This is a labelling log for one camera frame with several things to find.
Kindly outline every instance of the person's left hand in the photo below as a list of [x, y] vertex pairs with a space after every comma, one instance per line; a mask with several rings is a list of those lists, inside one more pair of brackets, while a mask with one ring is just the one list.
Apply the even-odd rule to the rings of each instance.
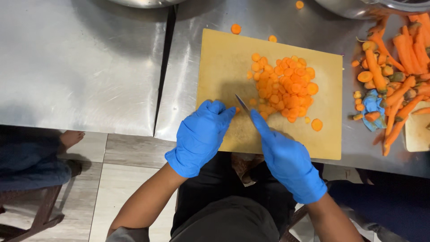
[[195, 177], [200, 168], [212, 159], [219, 147], [236, 108], [225, 108], [220, 101], [204, 101], [179, 126], [176, 147], [164, 157], [182, 177]]

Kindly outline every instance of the bare foot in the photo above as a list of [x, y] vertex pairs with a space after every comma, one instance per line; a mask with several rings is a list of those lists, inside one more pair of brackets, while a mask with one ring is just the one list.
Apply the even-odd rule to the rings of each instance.
[[62, 135], [60, 135], [60, 141], [62, 145], [58, 149], [58, 152], [66, 152], [70, 147], [76, 145], [79, 141], [81, 141], [84, 136], [84, 131], [67, 130]]

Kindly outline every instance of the second cutting board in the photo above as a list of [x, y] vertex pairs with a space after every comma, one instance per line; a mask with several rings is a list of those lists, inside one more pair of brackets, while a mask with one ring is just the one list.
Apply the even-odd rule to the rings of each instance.
[[[240, 107], [237, 93], [250, 108], [251, 98], [259, 99], [255, 81], [246, 78], [253, 63], [251, 55], [259, 53], [276, 66], [277, 59], [293, 55], [304, 58], [315, 69], [319, 92], [312, 96], [313, 105], [306, 116], [323, 122], [316, 132], [303, 118], [290, 123], [279, 112], [267, 119], [269, 126], [301, 142], [312, 158], [341, 159], [342, 127], [342, 56], [273, 43], [209, 29], [203, 30], [196, 108], [205, 100], [220, 100], [227, 108]], [[233, 118], [220, 151], [261, 154], [260, 135], [245, 112]]]

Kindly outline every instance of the tile floor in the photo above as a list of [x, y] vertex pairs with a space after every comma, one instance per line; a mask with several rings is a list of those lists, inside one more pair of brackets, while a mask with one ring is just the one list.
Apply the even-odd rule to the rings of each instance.
[[[85, 167], [80, 176], [63, 186], [58, 197], [55, 211], [65, 214], [64, 220], [26, 241], [105, 241], [109, 225], [121, 206], [165, 164], [164, 153], [173, 147], [175, 142], [152, 137], [87, 132], [78, 145], [62, 156], [84, 160]], [[323, 176], [328, 180], [360, 182], [355, 169], [335, 165], [326, 164]], [[152, 225], [151, 242], [169, 241], [175, 201], [176, 193]], [[37, 199], [33, 197], [23, 198], [13, 206], [5, 205], [8, 211], [0, 215], [0, 223], [7, 221], [6, 224], [29, 228], [36, 204]], [[291, 232], [301, 242], [319, 241], [317, 237], [314, 238], [314, 229], [308, 216], [295, 225]], [[373, 232], [366, 232], [366, 237], [374, 241]]]

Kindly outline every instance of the knife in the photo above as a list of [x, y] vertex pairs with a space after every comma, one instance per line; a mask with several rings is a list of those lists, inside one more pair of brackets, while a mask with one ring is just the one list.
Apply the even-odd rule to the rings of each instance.
[[242, 101], [242, 99], [237, 94], [234, 94], [234, 95], [236, 95], [236, 98], [239, 101], [240, 105], [242, 106], [243, 110], [245, 110], [245, 112], [248, 114], [249, 118], [251, 119], [251, 122], [254, 124], [251, 118], [251, 111], [249, 110], [249, 108], [246, 106], [246, 104]]

